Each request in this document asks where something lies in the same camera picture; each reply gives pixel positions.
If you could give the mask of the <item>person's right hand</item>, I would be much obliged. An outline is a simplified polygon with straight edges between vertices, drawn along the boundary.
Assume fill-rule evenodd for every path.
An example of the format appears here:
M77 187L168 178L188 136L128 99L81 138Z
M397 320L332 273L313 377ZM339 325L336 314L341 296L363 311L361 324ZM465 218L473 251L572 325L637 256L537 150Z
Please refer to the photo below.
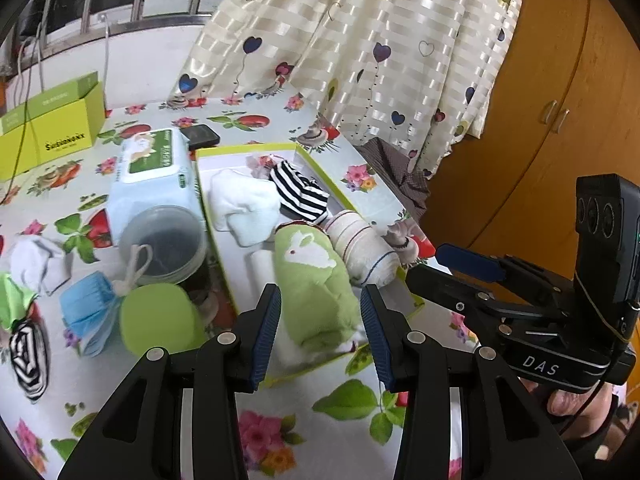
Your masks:
M587 393L578 394L561 390L549 392L544 386L524 378L521 378L521 383L547 415L568 417L573 421L564 432L564 424L556 427L563 440L591 436L608 417L613 396L613 386L608 382L603 384L596 396L593 394L594 388Z

